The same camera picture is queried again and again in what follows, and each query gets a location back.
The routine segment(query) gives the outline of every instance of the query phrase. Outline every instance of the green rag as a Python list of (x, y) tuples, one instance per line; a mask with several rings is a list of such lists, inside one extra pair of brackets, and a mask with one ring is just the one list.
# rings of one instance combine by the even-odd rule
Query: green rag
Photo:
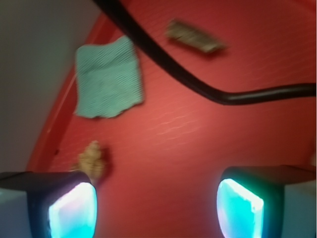
[(80, 47), (76, 65), (78, 116), (112, 118), (143, 102), (138, 58), (128, 37)]

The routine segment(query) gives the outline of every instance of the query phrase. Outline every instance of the red surface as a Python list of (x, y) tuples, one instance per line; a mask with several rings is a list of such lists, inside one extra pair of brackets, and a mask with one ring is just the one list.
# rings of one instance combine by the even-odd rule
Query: red surface
[[(299, 1), (132, 0), (128, 9), (214, 87), (316, 81), (316, 13)], [(173, 18), (214, 33), (230, 48), (206, 57), (169, 42), (164, 31)], [(100, 29), (107, 30), (107, 24)], [(121, 34), (116, 30), (111, 40)], [(114, 119), (72, 116), (48, 169), (68, 170), (92, 140), (101, 143), (112, 170), (98, 187), (96, 237), (221, 237), (215, 197), (223, 169), (308, 162), (315, 98), (222, 106), (173, 80), (141, 51), (138, 56), (145, 102)]]

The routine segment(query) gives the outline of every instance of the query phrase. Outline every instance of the white wall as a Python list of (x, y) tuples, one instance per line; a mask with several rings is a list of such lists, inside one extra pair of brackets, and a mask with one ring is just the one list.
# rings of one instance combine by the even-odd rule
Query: white wall
[(0, 0), (0, 172), (25, 169), (98, 15), (90, 0)]

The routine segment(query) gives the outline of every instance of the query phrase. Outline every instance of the light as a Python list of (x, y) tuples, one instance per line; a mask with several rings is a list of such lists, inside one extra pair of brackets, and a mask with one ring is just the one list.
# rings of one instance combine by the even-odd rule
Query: light
[(95, 188), (82, 182), (49, 207), (52, 238), (92, 238), (97, 221)]
[(230, 178), (219, 184), (217, 213), (226, 238), (262, 237), (263, 199)]

